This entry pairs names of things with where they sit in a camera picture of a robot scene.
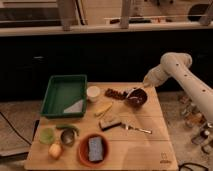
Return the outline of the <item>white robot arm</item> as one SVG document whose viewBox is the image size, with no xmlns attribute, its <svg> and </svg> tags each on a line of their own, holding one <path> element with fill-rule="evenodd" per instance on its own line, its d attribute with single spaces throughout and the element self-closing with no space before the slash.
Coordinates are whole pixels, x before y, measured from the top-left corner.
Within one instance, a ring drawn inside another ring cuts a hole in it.
<svg viewBox="0 0 213 171">
<path fill-rule="evenodd" d="M 143 85 L 158 87 L 173 77 L 207 121 L 213 124 L 213 89 L 189 70 L 191 65 L 192 57 L 187 53 L 165 53 L 160 59 L 160 64 L 148 71 Z"/>
</svg>

